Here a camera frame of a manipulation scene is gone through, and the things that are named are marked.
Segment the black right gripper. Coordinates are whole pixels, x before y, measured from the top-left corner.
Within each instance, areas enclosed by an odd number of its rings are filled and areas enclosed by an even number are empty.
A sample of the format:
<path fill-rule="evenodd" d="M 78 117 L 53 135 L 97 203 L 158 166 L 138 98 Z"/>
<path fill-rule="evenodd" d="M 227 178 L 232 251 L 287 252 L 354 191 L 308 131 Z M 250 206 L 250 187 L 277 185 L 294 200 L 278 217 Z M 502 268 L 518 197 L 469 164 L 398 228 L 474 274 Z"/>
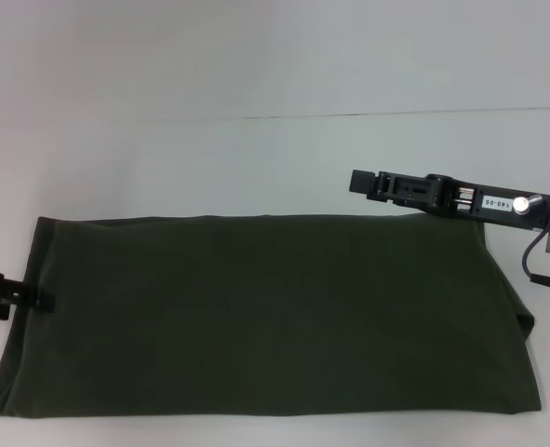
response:
<path fill-rule="evenodd" d="M 433 195 L 432 185 L 436 189 Z M 425 212 L 438 217 L 525 230 L 550 228 L 550 195 L 467 183 L 448 176 L 428 174 L 424 179 L 354 169 L 349 191 L 372 201 L 423 206 Z"/>

